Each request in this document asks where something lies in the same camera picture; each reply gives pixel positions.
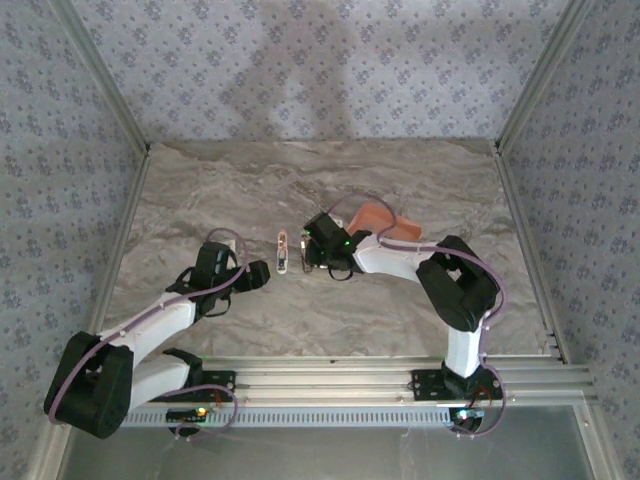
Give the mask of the pink plastic tray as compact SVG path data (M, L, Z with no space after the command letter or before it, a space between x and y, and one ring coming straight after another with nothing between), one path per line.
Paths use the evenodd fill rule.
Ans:
M349 223L347 232L353 235L359 230L368 230L373 234L378 234L391 223L392 215L386 207L366 202ZM397 215L395 226L384 233L383 237L392 240L417 242L421 239L422 233L423 230L419 224Z

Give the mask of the grey metal sheet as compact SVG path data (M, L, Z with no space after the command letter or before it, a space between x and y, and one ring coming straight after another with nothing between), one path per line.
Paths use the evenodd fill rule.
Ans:
M79 435L59 480L595 480L573 441L459 439L443 429L161 429Z

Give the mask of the aluminium table side rail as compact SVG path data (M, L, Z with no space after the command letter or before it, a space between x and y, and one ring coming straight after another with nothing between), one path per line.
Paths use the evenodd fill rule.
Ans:
M515 222L520 247L537 301L541 321L548 337L553 338L555 341L555 343L549 341L549 348L553 352L553 355L561 362L571 364L571 354L563 336L557 309L555 308L551 295L551 288L545 278L544 267L539 256L534 235L530 230L522 201L517 192L515 179L510 170L509 163L496 146L493 146L493 154L504 193Z
M86 330L89 333L97 333L102 330L104 319L108 311L109 303L120 270L126 242L129 238L131 226L146 180L149 164L149 151L146 150L143 152L139 166L136 170L133 183L127 197L123 215L121 217L117 235L112 244L106 273L102 280L94 307L91 312L91 316L87 324Z

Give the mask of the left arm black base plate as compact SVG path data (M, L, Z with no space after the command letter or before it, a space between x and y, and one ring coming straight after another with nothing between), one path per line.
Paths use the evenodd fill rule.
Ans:
M231 370L203 370L199 374L191 375L186 381L183 389L191 388L203 385L218 385L235 391L236 386L236 372ZM159 396L151 400L152 403L166 402L166 403L230 403L231 397L228 393L214 389L202 389L193 392L180 393L171 396Z

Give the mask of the aluminium mounting rail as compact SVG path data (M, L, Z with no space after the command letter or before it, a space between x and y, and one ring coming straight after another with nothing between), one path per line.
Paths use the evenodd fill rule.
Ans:
M597 399L587 366L548 356L494 356L512 406L576 405ZM414 370L437 369L436 357L209 357L207 370L236 373L246 407L400 406L414 401Z

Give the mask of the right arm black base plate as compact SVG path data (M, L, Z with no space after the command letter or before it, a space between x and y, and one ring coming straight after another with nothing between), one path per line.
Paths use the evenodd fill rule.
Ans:
M482 367L468 378L446 368L413 370L407 387L415 401L470 401L476 396L485 400L503 398L496 376Z

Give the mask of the aluminium frame post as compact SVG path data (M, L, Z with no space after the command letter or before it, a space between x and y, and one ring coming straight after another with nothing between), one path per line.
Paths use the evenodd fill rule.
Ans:
M148 152L147 139L71 0L47 0L47 2L76 48L129 143L145 157Z
M596 0L567 0L555 27L551 31L540 57L536 61L524 88L495 140L499 154L510 152L542 98L552 76L571 46Z

